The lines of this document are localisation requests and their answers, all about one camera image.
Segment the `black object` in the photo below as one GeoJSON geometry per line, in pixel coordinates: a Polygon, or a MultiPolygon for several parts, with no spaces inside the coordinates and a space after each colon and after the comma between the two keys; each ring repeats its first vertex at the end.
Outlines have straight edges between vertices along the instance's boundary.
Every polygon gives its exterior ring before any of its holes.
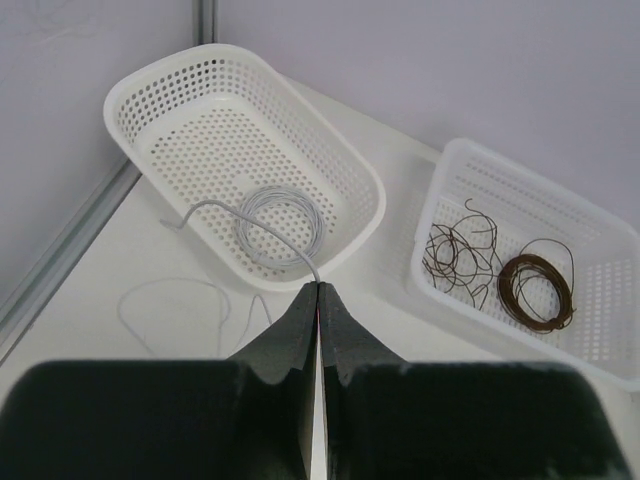
{"type": "Polygon", "coordinates": [[[0,417],[0,479],[307,478],[316,304],[305,285],[227,361],[35,367],[0,417]]]}
{"type": "Polygon", "coordinates": [[[0,479],[307,479],[318,325],[331,480],[630,478],[574,370],[412,364],[310,283],[226,361],[35,367],[0,415],[0,479]]]}

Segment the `vertical metal post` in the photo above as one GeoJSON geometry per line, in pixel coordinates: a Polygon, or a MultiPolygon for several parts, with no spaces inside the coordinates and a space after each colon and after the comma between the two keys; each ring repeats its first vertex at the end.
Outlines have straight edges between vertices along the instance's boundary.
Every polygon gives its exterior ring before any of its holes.
{"type": "Polygon", "coordinates": [[[218,42],[218,0],[193,0],[193,43],[218,42]]]}

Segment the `perforated basket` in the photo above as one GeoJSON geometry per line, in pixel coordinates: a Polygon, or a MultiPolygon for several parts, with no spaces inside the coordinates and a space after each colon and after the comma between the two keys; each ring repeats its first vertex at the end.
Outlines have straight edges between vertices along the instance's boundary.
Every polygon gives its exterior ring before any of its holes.
{"type": "MultiPolygon", "coordinates": [[[[486,230],[487,224],[476,218],[466,222],[466,228],[463,235],[486,230]]],[[[549,260],[570,281],[570,257],[562,247],[538,242],[527,251],[549,260]]],[[[638,234],[620,219],[495,152],[459,139],[446,146],[429,187],[415,235],[408,286],[425,300],[458,314],[469,328],[485,327],[485,333],[489,329],[493,337],[516,349],[533,349],[637,391],[639,251],[638,234]],[[559,240],[571,249],[576,312],[568,327],[544,335],[522,326],[502,308],[495,281],[482,311],[473,307],[464,289],[447,294],[434,287],[422,264],[432,225],[453,225],[468,215],[464,204],[469,198],[473,208],[497,223],[497,253],[504,261],[537,238],[559,240]]],[[[463,255],[460,261],[460,270],[470,271],[471,265],[464,264],[471,261],[470,256],[463,255]]],[[[557,311],[555,293],[542,280],[527,291],[527,300],[538,312],[557,311]]]]}
{"type": "MultiPolygon", "coordinates": [[[[367,162],[275,70],[230,45],[204,45],[155,62],[119,82],[104,104],[111,136],[180,215],[204,199],[239,207],[264,185],[307,193],[327,226],[313,259],[326,274],[380,223],[385,193],[367,162]]],[[[263,210],[298,246],[309,225],[285,204],[263,210]]],[[[238,246],[233,218],[203,207],[189,226],[235,273],[264,290],[292,290],[309,269],[272,270],[238,246]]],[[[271,258],[295,255],[257,227],[252,243],[271,258]]]]}

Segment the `metal frame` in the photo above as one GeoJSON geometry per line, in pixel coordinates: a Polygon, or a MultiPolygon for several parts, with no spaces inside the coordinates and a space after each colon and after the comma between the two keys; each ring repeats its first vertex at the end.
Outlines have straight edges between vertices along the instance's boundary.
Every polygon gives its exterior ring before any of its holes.
{"type": "MultiPolygon", "coordinates": [[[[217,0],[193,0],[194,45],[218,40],[217,0]]],[[[140,172],[123,158],[34,265],[18,288],[0,306],[0,365],[28,332],[125,199],[140,172]]]]}

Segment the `brown wire coil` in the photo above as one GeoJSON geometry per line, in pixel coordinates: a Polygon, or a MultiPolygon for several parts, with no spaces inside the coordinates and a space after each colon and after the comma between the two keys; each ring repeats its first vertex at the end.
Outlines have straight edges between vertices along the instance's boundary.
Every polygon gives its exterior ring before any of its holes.
{"type": "Polygon", "coordinates": [[[572,299],[573,285],[569,287],[562,274],[551,263],[531,253],[523,253],[507,262],[498,275],[498,296],[503,308],[513,319],[539,333],[551,333],[554,330],[561,330],[567,327],[571,323],[573,313],[575,312],[572,299]],[[522,275],[528,272],[533,273],[533,275],[523,279],[522,275]],[[522,298],[525,304],[529,306],[538,319],[530,316],[520,305],[519,300],[522,289],[524,285],[533,278],[543,278],[547,280],[556,291],[559,309],[558,314],[554,318],[545,320],[535,313],[524,296],[522,296],[522,298]]]}

